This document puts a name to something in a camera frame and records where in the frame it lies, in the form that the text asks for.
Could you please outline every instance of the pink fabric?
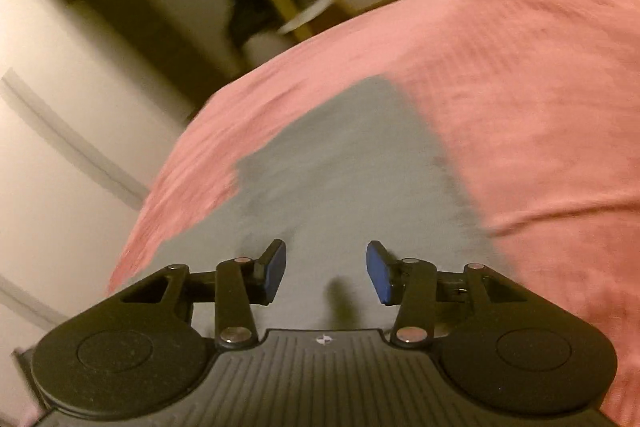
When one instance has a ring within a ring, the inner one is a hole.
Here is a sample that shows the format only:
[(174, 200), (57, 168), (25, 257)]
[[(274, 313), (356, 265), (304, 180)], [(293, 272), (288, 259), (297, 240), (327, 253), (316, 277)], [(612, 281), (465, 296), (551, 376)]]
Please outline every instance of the pink fabric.
[(604, 410), (640, 427), (640, 0), (403, 0), (278, 56), (180, 138), (110, 289), (233, 195), (237, 160), (379, 73), (440, 134), (520, 280), (611, 338)]

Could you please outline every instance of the metal screw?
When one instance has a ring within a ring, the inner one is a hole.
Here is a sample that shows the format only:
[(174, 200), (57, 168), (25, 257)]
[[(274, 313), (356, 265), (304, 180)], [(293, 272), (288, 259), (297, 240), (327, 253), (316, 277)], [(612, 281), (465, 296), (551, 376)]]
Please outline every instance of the metal screw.
[(428, 336), (429, 333), (415, 326), (406, 326), (396, 331), (396, 338), (406, 344), (416, 344), (425, 341)]
[(333, 341), (334, 340), (329, 335), (320, 335), (318, 338), (316, 338), (316, 342), (318, 344), (322, 344), (323, 346), (331, 344)]
[(251, 330), (243, 326), (225, 328), (220, 333), (220, 338), (227, 344), (239, 344), (250, 340), (252, 337)]

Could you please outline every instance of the ribbed black surface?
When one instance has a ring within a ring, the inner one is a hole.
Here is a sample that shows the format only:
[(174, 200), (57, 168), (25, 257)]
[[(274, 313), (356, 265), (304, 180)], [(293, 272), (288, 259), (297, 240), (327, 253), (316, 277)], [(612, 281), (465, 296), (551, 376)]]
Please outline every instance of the ribbed black surface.
[[(524, 420), (484, 410), (450, 389), (429, 357), (390, 347), (377, 331), (271, 331), (250, 351), (220, 356), (189, 396), (140, 427), (553, 427), (612, 426), (596, 411)], [(42, 427), (97, 423), (55, 412)]]

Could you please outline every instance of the bed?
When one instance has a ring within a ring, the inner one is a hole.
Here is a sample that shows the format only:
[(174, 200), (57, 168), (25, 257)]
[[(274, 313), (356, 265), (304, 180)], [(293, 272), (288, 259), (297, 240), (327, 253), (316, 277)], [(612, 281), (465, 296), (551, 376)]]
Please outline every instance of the bed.
[(603, 410), (640, 426), (640, 0), (401, 0), (279, 55), (190, 124), (110, 291), (233, 200), (244, 158), (372, 76), (437, 135), (513, 276), (612, 340)]

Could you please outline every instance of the gray cloth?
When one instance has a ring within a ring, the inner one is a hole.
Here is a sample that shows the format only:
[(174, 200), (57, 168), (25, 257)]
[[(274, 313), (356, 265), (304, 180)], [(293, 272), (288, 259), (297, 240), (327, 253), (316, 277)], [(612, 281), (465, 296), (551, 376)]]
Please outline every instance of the gray cloth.
[[(398, 257), (444, 271), (485, 263), (509, 274), (447, 171), (436, 136), (384, 78), (361, 81), (290, 124), (238, 164), (239, 194), (164, 243), (140, 276), (170, 263), (215, 269), (258, 257), (272, 239), (287, 244), (275, 301), (255, 307), (260, 327), (388, 328), (367, 276), (373, 239)], [(210, 333), (212, 305), (194, 327)]]

